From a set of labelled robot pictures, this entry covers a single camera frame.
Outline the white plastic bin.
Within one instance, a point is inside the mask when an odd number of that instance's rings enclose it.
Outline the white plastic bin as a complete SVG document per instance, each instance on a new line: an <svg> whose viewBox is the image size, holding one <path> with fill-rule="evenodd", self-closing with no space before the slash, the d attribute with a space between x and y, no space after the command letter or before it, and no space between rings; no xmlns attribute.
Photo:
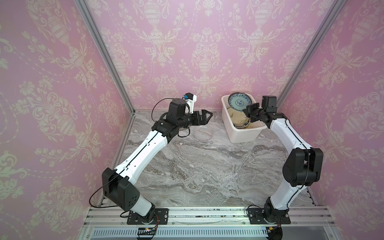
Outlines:
<svg viewBox="0 0 384 240"><path fill-rule="evenodd" d="M228 108L230 107L228 103L228 98L229 98L229 95L222 96L221 102L223 105L222 119L223 119L225 129L227 131L229 140L232 143L245 143L245 142L254 141L258 137L258 135L261 133L261 131L267 128L267 126L263 122L257 121L254 123L250 123L244 129L237 129L234 126L230 118L230 114L228 112Z"/></svg>

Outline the left corner aluminium post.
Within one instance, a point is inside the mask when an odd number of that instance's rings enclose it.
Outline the left corner aluminium post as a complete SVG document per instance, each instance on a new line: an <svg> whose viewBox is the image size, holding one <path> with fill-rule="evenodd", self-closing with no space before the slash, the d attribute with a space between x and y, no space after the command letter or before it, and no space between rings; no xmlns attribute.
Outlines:
<svg viewBox="0 0 384 240"><path fill-rule="evenodd" d="M108 69L112 80L114 81L121 97L126 105L127 109L129 110L131 116L135 114L135 110L133 108L132 102L129 98L129 95L125 89L125 86L119 76L119 73L113 63L112 57L107 49L106 44L104 43L104 40L102 38L101 31L99 30L89 7L87 6L86 1L84 0L74 0L75 4L77 5L79 12L81 16L83 17L85 24L87 25L87 28L91 34L92 39L95 42L95 45L106 65L106 68Z"/></svg>

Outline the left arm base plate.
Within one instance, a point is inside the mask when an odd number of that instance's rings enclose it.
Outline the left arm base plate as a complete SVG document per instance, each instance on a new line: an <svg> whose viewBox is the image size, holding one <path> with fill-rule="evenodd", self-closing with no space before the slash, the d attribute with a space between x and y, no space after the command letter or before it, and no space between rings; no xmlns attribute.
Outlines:
<svg viewBox="0 0 384 240"><path fill-rule="evenodd" d="M127 219L128 225L166 225L168 223L169 209L155 208L147 216L141 216L130 211Z"/></svg>

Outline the right corner aluminium post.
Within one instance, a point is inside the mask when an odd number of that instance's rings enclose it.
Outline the right corner aluminium post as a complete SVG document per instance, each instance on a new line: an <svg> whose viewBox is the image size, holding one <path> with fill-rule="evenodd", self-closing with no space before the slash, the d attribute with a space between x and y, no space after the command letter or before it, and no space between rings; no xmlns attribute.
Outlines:
<svg viewBox="0 0 384 240"><path fill-rule="evenodd" d="M322 20L321 24L319 25L318 29L316 30L312 40L310 41L310 44L305 49L305 51L304 51L302 57L300 58L297 66L295 67L290 78L288 79L288 81L287 81L285 87L283 88L280 96L277 98L278 111L281 110L285 100L287 99L288 95L290 94L291 90L293 89L296 81L299 79L299 76L305 70L306 65L309 63L312 56L316 52L317 48L322 43L328 30L331 28L331 25L336 20L337 16L341 12L341 10L342 10L342 8L346 2L347 2L346 0L333 1L330 9L327 11L327 14L325 15L324 19Z"/></svg>

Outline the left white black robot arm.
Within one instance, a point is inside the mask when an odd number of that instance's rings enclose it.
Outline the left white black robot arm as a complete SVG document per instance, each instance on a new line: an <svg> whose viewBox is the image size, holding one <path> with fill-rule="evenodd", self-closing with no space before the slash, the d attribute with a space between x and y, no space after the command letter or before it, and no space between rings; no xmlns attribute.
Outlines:
<svg viewBox="0 0 384 240"><path fill-rule="evenodd" d="M154 156L179 135L180 129L207 125L213 113L195 111L194 101L172 99L166 113L154 122L151 131L137 149L114 169L102 173L102 190L106 198L124 211L138 214L144 223L155 217L156 206L143 197L135 184Z"/></svg>

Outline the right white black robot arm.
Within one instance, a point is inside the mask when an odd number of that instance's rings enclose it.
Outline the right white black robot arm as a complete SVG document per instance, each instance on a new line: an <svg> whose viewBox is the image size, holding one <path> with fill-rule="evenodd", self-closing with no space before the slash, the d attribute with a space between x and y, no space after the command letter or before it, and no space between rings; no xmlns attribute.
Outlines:
<svg viewBox="0 0 384 240"><path fill-rule="evenodd" d="M277 112L277 97L263 96L262 103L248 105L243 112L250 122L263 122L281 140L288 152L278 190L264 205L264 219L274 224L285 218L294 199L321 176L324 153L312 147L294 130L285 114Z"/></svg>

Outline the blue floral patterned plate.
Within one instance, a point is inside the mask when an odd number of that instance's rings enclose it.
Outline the blue floral patterned plate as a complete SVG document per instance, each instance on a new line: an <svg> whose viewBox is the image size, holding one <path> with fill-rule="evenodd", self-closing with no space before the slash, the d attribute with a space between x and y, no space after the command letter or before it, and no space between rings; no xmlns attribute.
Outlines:
<svg viewBox="0 0 384 240"><path fill-rule="evenodd" d="M229 106L236 111L242 112L247 108L247 106L253 103L251 97L245 93L232 93L228 97Z"/></svg>

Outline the aluminium mounting rail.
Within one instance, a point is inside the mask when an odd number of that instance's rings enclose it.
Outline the aluminium mounting rail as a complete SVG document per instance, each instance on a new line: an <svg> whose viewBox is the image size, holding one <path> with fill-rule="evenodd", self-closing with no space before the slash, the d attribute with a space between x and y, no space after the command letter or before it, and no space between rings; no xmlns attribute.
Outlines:
<svg viewBox="0 0 384 240"><path fill-rule="evenodd" d="M292 207L289 225L251 225L253 207L161 207L166 225L128 225L118 208L90 209L80 240L341 240L326 207Z"/></svg>

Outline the clear glass plate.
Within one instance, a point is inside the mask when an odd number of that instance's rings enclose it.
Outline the clear glass plate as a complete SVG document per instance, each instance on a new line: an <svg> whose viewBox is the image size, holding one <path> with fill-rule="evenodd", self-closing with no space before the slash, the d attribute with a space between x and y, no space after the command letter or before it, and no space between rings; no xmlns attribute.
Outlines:
<svg viewBox="0 0 384 240"><path fill-rule="evenodd" d="M199 141L210 141L214 136L214 130L205 127L205 126L199 126L196 127L193 131L193 136L199 140Z"/></svg>

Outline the cream plate with willow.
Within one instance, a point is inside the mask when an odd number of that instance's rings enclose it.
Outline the cream plate with willow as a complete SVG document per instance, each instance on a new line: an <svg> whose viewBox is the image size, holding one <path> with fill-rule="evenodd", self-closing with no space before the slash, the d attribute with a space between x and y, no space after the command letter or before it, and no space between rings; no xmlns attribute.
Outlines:
<svg viewBox="0 0 384 240"><path fill-rule="evenodd" d="M250 119L246 117L244 112L237 111L231 107L227 108L227 112L236 129L245 129L250 124Z"/></svg>

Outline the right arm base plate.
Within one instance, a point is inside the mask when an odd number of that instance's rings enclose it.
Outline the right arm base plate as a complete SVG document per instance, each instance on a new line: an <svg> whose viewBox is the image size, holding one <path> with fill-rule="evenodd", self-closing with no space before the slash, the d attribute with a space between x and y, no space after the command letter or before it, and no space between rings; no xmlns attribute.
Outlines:
<svg viewBox="0 0 384 240"><path fill-rule="evenodd" d="M283 210L262 210L260 208L251 208L247 210L251 225L289 225L291 219L288 211Z"/></svg>

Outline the corner aluminium post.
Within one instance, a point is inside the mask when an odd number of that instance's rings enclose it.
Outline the corner aluminium post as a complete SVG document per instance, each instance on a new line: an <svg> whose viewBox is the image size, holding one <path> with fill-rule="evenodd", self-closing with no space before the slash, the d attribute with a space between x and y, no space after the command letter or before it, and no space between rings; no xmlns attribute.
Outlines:
<svg viewBox="0 0 384 240"><path fill-rule="evenodd" d="M285 100L287 99L288 95L290 94L291 90L293 89L296 81L299 79L299 76L305 70L306 65L309 63L312 56L316 52L317 48L322 43L328 30L331 28L331 25L336 20L337 16L341 12L341 10L342 10L342 8L346 2L347 2L346 0L333 1L330 9L327 11L327 14L325 15L324 19L322 20L321 24L319 25L318 29L316 30L312 40L310 41L310 44L305 49L305 51L304 51L302 57L300 58L297 66L295 67L290 78L288 79L288 81L287 81L285 87L283 88L280 96L277 98L278 111L281 110Z"/></svg>
<svg viewBox="0 0 384 240"><path fill-rule="evenodd" d="M77 5L79 12L81 16L83 17L85 24L87 25L87 28L91 34L92 39L95 42L95 45L106 65L106 68L108 69L112 80L114 81L121 97L126 105L127 109L129 110L131 116L135 114L135 110L133 108L132 102L129 98L129 95L125 89L125 86L119 76L119 73L113 63L112 57L107 49L106 44L104 43L104 40L102 38L101 31L99 30L89 7L87 6L86 1L84 0L74 0L75 4Z"/></svg>

